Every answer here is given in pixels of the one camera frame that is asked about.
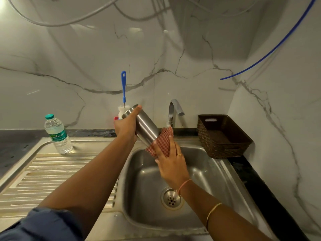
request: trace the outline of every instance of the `blue brush handle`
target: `blue brush handle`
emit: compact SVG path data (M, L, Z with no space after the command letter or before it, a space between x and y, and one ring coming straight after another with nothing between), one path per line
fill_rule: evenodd
M121 72L121 84L123 86L123 103L126 102L126 97L125 97L125 88L126 88L126 71Z

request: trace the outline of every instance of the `faucet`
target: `faucet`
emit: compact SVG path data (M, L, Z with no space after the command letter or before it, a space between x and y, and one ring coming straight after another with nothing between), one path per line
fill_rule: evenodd
M168 110L168 120L166 126L173 127L173 115L174 115L174 109L176 109L177 115L184 116L185 113L183 112L182 107L180 106L178 100L172 99L170 102L170 109Z

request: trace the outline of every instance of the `green bottle label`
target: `green bottle label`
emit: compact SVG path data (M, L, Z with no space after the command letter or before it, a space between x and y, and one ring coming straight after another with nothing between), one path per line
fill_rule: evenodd
M65 130L61 131L59 134L49 134L49 135L51 137L51 140L54 142L62 141L68 136Z

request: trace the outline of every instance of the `woven plastic basket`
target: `woven plastic basket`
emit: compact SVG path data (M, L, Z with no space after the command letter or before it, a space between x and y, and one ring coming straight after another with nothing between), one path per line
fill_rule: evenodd
M197 132L211 158L242 156L253 142L227 115L199 115Z

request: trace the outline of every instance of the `kitchen sink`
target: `kitchen sink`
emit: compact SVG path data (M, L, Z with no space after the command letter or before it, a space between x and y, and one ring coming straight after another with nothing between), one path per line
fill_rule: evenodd
M42 138L0 179L0 231L17 222L48 194L90 162L114 138L71 137L74 150L57 153ZM175 137L185 156L190 178L257 226L273 233L227 159L210 158L198 137ZM138 140L88 241L173 236L176 240L211 240L183 198L161 178L158 166Z
M210 158L201 147L182 146L181 149L190 178L224 204L241 211L247 220L255 224L247 206L233 201L229 179L219 160ZM132 155L124 191L124 211L135 222L166 229L203 228L184 199L161 178L154 158L145 150L138 150Z

